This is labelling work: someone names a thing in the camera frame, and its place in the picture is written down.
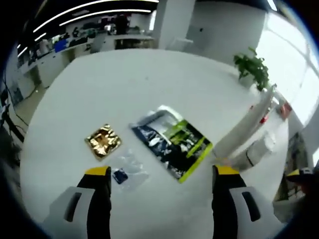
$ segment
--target book cover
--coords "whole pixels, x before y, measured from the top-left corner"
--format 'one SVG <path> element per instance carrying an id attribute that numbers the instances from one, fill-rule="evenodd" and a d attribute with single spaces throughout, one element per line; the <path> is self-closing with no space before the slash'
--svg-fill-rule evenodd
<path id="1" fill-rule="evenodd" d="M 188 178 L 213 148 L 205 136 L 167 106 L 160 106 L 130 126 L 180 183 Z"/>

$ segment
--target plastic bag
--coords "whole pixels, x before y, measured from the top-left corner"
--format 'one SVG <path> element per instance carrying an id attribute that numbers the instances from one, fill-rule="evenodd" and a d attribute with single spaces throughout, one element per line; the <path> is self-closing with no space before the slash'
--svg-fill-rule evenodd
<path id="1" fill-rule="evenodd" d="M 112 190 L 133 191 L 149 178 L 149 174 L 143 168 L 143 164 L 136 160 L 131 150 L 127 150 L 124 154 L 113 158 L 110 166 L 112 168 Z M 114 178 L 114 173 L 118 170 L 123 170 L 128 176 L 121 184 Z"/>

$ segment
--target green leaves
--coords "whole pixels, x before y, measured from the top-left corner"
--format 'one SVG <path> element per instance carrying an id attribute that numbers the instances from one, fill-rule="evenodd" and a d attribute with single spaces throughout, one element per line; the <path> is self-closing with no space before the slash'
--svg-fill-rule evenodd
<path id="1" fill-rule="evenodd" d="M 262 91 L 268 84 L 268 67 L 263 64 L 264 58 L 258 58 L 256 51 L 249 47 L 254 56 L 249 58 L 245 54 L 238 54 L 234 56 L 234 63 L 239 70 L 239 79 L 249 74 L 254 76 L 254 81 L 257 84 L 257 89 Z"/>

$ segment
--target potted plant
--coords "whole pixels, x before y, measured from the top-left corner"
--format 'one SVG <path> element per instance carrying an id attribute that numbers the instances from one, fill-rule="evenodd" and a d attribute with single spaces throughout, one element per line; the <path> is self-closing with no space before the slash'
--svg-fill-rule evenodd
<path id="1" fill-rule="evenodd" d="M 245 54 L 238 54 L 234 56 L 235 66 L 239 70 L 239 81 L 243 85 L 250 87 L 254 82 L 257 89 L 262 91 L 268 85 L 268 68 L 264 65 L 264 58 L 258 58 L 257 53 L 251 47 L 248 48 L 253 57 Z"/>

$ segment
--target gold foil packet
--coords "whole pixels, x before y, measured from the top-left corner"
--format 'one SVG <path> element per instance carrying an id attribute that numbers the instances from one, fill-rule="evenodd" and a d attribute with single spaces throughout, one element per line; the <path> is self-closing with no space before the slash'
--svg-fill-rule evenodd
<path id="1" fill-rule="evenodd" d="M 102 160 L 122 143 L 109 124 L 105 124 L 85 139 L 98 160 Z"/>

